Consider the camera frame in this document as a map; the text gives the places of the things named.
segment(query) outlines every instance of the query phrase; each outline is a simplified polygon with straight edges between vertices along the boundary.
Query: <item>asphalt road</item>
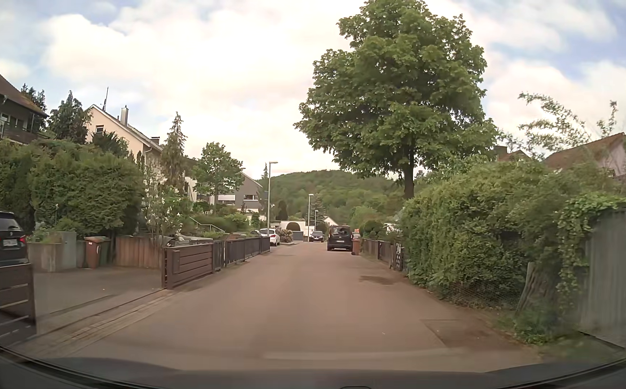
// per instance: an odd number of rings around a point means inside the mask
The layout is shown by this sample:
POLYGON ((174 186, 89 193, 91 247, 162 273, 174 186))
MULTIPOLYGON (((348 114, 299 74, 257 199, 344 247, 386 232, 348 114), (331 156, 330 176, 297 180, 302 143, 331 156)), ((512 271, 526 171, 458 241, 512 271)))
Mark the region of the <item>asphalt road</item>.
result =
POLYGON ((179 369, 489 371, 538 363, 466 309, 380 261, 323 243, 273 248, 71 357, 179 369))

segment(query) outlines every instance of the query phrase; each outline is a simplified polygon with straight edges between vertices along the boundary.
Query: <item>street lamp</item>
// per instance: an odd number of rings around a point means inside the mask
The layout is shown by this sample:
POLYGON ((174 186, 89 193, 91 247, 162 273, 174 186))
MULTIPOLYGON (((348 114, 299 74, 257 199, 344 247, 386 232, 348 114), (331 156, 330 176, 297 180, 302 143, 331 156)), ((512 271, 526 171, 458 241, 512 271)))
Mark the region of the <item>street lamp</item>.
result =
POLYGON ((270 192, 270 185, 272 182, 272 164, 277 164, 277 161, 270 161, 267 163, 267 166, 268 166, 268 171, 267 171, 267 236, 269 236, 269 214, 270 214, 269 192, 270 192))
POLYGON ((308 241, 311 241, 311 196, 312 193, 308 194, 308 213, 306 217, 308 218, 308 223, 306 224, 306 236, 308 236, 308 241))

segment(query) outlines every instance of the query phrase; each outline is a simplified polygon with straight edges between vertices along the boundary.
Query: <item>chimney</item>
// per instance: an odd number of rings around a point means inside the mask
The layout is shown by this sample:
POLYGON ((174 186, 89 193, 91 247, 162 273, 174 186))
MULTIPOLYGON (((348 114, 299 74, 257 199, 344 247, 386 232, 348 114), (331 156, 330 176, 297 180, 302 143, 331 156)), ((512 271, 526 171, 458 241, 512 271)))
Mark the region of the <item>chimney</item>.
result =
POLYGON ((498 157, 498 159, 507 154, 507 146, 495 146, 493 149, 496 152, 496 157, 498 157))
POLYGON ((128 106, 121 108, 121 124, 128 125, 128 106))

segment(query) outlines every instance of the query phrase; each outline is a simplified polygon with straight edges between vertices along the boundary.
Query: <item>white car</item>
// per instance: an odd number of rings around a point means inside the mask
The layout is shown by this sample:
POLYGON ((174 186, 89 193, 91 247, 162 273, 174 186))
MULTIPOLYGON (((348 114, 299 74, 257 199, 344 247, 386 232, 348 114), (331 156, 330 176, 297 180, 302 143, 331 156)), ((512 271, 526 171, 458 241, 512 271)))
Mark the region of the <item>white car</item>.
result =
POLYGON ((272 228, 269 229, 269 234, 267 233, 267 228, 263 228, 260 230, 260 236, 266 237, 270 236, 270 246, 279 246, 280 237, 279 234, 275 233, 272 228))

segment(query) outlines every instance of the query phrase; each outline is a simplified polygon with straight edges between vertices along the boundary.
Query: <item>forested hill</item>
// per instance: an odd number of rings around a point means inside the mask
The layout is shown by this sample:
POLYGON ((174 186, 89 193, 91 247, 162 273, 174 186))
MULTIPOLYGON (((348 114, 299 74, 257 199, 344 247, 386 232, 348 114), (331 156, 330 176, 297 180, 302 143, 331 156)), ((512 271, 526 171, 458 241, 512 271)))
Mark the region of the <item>forested hill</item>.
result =
POLYGON ((287 203, 291 216, 305 218, 308 194, 313 193, 322 202, 324 215, 339 224, 358 225, 367 219, 387 219, 402 208, 402 191, 395 183, 383 177, 361 179, 341 170, 315 170, 272 177, 272 197, 277 205, 287 203))

